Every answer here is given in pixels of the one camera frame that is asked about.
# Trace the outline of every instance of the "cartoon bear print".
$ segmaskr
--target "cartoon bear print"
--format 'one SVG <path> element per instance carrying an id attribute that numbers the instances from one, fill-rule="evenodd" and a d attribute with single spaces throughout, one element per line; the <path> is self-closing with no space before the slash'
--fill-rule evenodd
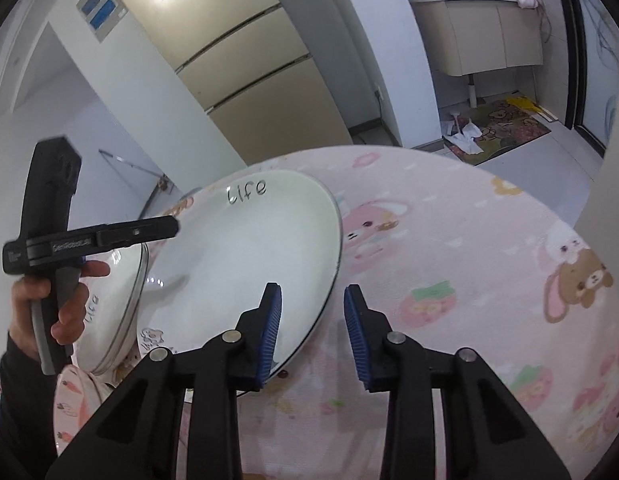
<path id="1" fill-rule="evenodd" d="M 400 249 L 398 241 L 406 231 L 397 229 L 401 217 L 410 210 L 403 202 L 373 200 L 353 210 L 343 211 L 343 256 L 354 274 L 365 272 L 380 259 Z"/>
<path id="2" fill-rule="evenodd" d="M 141 330 L 141 339 L 141 346 L 145 349 L 145 351 L 149 352 L 164 342 L 163 331 L 155 328 L 144 328 Z"/>
<path id="3" fill-rule="evenodd" d="M 494 112 L 491 112 L 489 116 L 496 120 L 506 120 L 512 117 L 506 110 L 495 110 Z"/>
<path id="4" fill-rule="evenodd" d="M 553 382 L 554 376 L 549 368 L 525 365 L 509 388 L 521 406 L 532 412 L 547 399 Z"/>
<path id="5" fill-rule="evenodd" d="M 415 288 L 398 306 L 400 318 L 410 328 L 418 328 L 442 318 L 456 306 L 456 291 L 449 282 Z"/>
<path id="6" fill-rule="evenodd" d="M 545 283 L 545 319 L 557 323 L 565 318 L 570 305 L 590 308 L 597 292 L 614 284 L 607 267 L 591 249 L 578 251 L 576 262 L 564 262 Z"/>

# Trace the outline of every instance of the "pink tablecloth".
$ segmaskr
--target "pink tablecloth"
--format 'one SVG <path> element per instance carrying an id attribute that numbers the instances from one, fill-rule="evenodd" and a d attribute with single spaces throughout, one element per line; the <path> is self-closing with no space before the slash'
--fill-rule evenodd
<path id="1" fill-rule="evenodd" d="M 277 168 L 307 173 L 331 190 L 345 241 L 313 335 L 285 373 L 238 401 L 246 473 L 279 480 L 379 477 L 387 395 L 365 392 L 356 377 L 343 318 L 350 283 L 361 286 L 369 307 L 383 311 L 394 330 L 426 348 L 476 349 L 574 480 L 589 473 L 619 430 L 619 298 L 612 276 L 570 227 L 485 171 L 376 146 L 269 160 L 194 200 L 245 174 Z M 436 423 L 441 436 L 440 410 Z M 437 447 L 443 479 L 440 438 Z"/>

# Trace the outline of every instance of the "white wall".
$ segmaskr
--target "white wall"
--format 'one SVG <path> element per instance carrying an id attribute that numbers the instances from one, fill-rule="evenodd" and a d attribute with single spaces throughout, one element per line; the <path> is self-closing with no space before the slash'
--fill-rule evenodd
<path id="1" fill-rule="evenodd" d="M 372 86 L 383 119 L 406 148 L 439 139 L 429 63 L 407 0 L 334 0 Z"/>
<path id="2" fill-rule="evenodd" d="M 13 110 L 14 95 L 26 70 L 45 17 L 56 0 L 19 0 L 0 32 L 0 116 Z"/>
<path id="3" fill-rule="evenodd" d="M 490 70 L 479 72 L 474 76 L 476 95 L 488 97 L 518 90 L 516 74 L 519 67 L 504 68 L 502 70 Z M 454 77 L 432 70 L 433 89 L 436 94 L 436 103 L 443 108 L 469 99 L 467 76 Z"/>
<path id="4" fill-rule="evenodd" d="M 609 267 L 619 292 L 619 107 L 603 166 L 576 222 L 576 231 Z"/>
<path id="5" fill-rule="evenodd" d="M 536 101 L 556 115 L 561 122 L 565 122 L 569 61 L 563 6 L 560 0 L 543 0 L 543 2 L 551 23 L 551 34 L 547 38 L 549 26 L 545 23 L 543 30 L 544 39 L 547 41 L 543 44 L 543 65 L 535 66 L 533 71 L 529 70 L 528 88 L 535 88 Z M 521 88 L 521 90 L 531 94 L 531 89 L 526 91 Z"/>
<path id="6" fill-rule="evenodd" d="M 57 0 L 49 21 L 116 119 L 180 189 L 208 186 L 245 164 L 127 13 L 98 43 L 76 8 Z"/>
<path id="7" fill-rule="evenodd" d="M 14 108 L 19 107 L 41 86 L 71 67 L 76 67 L 72 58 L 63 48 L 49 23 L 46 24 L 27 61 L 14 96 Z"/>
<path id="8" fill-rule="evenodd" d="M 14 114 L 0 117 L 0 252 L 18 236 L 27 172 L 40 139 L 67 136 L 82 157 L 70 228 L 134 220 L 154 188 L 154 177 L 105 160 L 98 149 L 160 170 L 72 68 L 34 93 Z M 11 319 L 10 286 L 0 260 L 0 356 Z"/>
<path id="9" fill-rule="evenodd" d="M 334 0 L 280 0 L 351 128 L 379 117 L 379 105 Z"/>

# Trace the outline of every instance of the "tile floor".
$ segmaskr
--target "tile floor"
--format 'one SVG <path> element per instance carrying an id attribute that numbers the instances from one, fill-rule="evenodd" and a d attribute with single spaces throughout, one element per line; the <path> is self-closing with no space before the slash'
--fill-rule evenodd
<path id="1" fill-rule="evenodd" d="M 491 96 L 485 100 L 489 103 L 507 95 L 510 94 Z M 442 108 L 439 114 L 441 120 L 450 120 L 450 111 L 463 113 L 468 109 L 468 104 L 461 103 Z M 479 168 L 513 182 L 574 226 L 603 160 L 574 130 L 568 130 L 559 121 L 548 123 L 538 116 L 536 118 L 551 132 L 488 160 Z M 353 142 L 391 146 L 391 140 L 383 128 L 363 132 L 355 136 Z M 435 153 L 457 158 L 448 148 Z"/>
<path id="2" fill-rule="evenodd" d="M 393 146 L 385 128 L 379 126 L 352 137 L 355 144 L 376 144 L 378 146 Z"/>

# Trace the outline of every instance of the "plate rim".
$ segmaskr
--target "plate rim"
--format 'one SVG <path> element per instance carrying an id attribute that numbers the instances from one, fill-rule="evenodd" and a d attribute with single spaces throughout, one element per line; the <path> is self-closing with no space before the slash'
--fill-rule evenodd
<path id="1" fill-rule="evenodd" d="M 330 300 L 330 298 L 332 296 L 332 293 L 334 292 L 334 285 L 336 285 L 336 280 L 337 280 L 339 272 L 341 270 L 341 263 L 342 263 L 342 260 L 343 260 L 343 217 L 341 215 L 340 208 L 338 207 L 338 202 L 336 201 L 336 198 L 334 197 L 334 194 L 318 178 L 314 177 L 313 175 L 310 175 L 310 174 L 307 174 L 307 173 L 304 173 L 304 172 L 298 171 L 298 170 L 254 171 L 253 173 L 248 173 L 246 175 L 243 175 L 243 176 L 240 176 L 238 178 L 235 178 L 234 180 L 229 182 L 225 187 L 232 187 L 232 185 L 235 182 L 237 182 L 239 180 L 244 180 L 244 179 L 246 179 L 246 178 L 248 178 L 250 176 L 256 175 L 256 174 L 268 174 L 268 173 L 270 173 L 270 174 L 271 173 L 293 173 L 293 174 L 300 174 L 303 177 L 307 178 L 308 180 L 312 181 L 314 184 L 317 184 L 318 187 L 320 187 L 323 190 L 325 195 L 330 199 L 332 205 L 334 206 L 334 211 L 336 212 L 336 216 L 337 216 L 337 219 L 338 219 L 337 223 L 338 223 L 339 245 L 338 245 L 338 254 L 337 254 L 337 258 L 336 258 L 336 268 L 334 269 L 334 276 L 332 278 L 332 282 L 330 283 L 329 291 L 327 292 L 327 294 L 325 296 L 325 301 L 323 302 L 323 305 L 320 307 L 320 310 L 318 312 L 318 316 L 314 320 L 314 323 L 312 323 L 312 326 L 310 327 L 308 332 L 305 334 L 305 337 L 301 340 L 301 342 L 294 349 L 294 351 L 290 353 L 288 358 L 285 359 L 284 361 L 282 361 L 281 363 L 277 364 L 276 367 L 272 367 L 272 369 L 270 370 L 269 377 L 267 378 L 266 384 L 267 384 L 267 382 L 269 382 L 270 379 L 272 379 L 272 377 L 274 377 L 279 371 L 281 371 L 282 368 L 286 364 L 288 364 L 291 361 L 291 359 L 294 358 L 294 356 L 296 354 L 298 354 L 298 352 L 301 350 L 301 348 L 303 348 L 303 346 L 305 345 L 305 342 L 308 340 L 308 338 L 310 338 L 310 336 L 312 336 L 312 334 L 314 334 L 314 331 L 316 330 L 316 327 L 317 327 L 318 323 L 323 318 L 323 314 L 325 314 L 325 309 L 327 308 L 327 303 L 329 302 L 329 300 Z M 221 192 L 221 191 L 222 191 L 222 189 L 214 189 L 212 194 L 214 192 Z M 158 259 L 159 255 L 160 255 L 160 252 L 156 255 L 154 263 Z M 145 356 L 147 354 L 149 354 L 149 352 L 146 352 L 145 354 L 142 354 L 141 347 L 138 344 L 138 335 L 139 335 L 138 321 L 137 321 L 136 335 L 137 335 L 136 344 L 139 346 L 139 353 L 141 353 L 141 360 L 142 360 L 142 359 L 145 358 Z M 248 393 L 248 392 L 237 392 L 237 397 L 242 397 L 246 393 Z"/>
<path id="2" fill-rule="evenodd" d="M 136 270 L 136 277 L 134 279 L 134 285 L 132 286 L 132 292 L 125 304 L 125 310 L 121 316 L 121 322 L 116 328 L 116 332 L 112 337 L 107 351 L 105 352 L 101 361 L 90 370 L 94 375 L 103 375 L 110 368 L 114 368 L 118 365 L 114 364 L 117 355 L 120 354 L 123 344 L 125 343 L 126 336 L 130 332 L 132 325 L 135 321 L 136 313 L 139 309 L 139 301 L 141 300 L 141 294 L 145 287 L 145 279 L 149 271 L 149 249 L 145 242 L 139 244 L 141 246 L 141 257 L 139 258 L 139 268 Z"/>

